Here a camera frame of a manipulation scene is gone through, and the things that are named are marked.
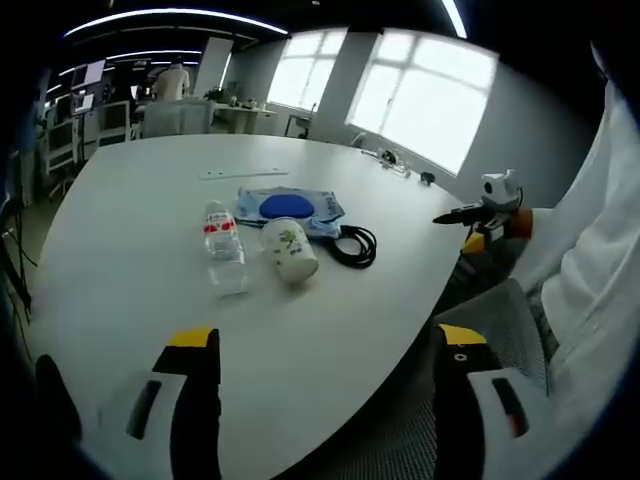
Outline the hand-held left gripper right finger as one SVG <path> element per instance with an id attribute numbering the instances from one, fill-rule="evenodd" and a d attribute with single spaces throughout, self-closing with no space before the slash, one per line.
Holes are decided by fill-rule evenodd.
<path id="1" fill-rule="evenodd" d="M 504 368 L 479 333 L 440 324 L 435 364 L 437 479 L 516 479 L 542 451 L 552 405 L 531 378 Z"/>

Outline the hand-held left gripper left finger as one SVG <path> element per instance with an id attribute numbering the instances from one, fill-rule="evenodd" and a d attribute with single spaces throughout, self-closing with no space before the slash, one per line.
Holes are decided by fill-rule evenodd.
<path id="1" fill-rule="evenodd" d="M 98 410 L 94 461 L 111 479 L 219 479 L 219 331 L 179 331 Z"/>

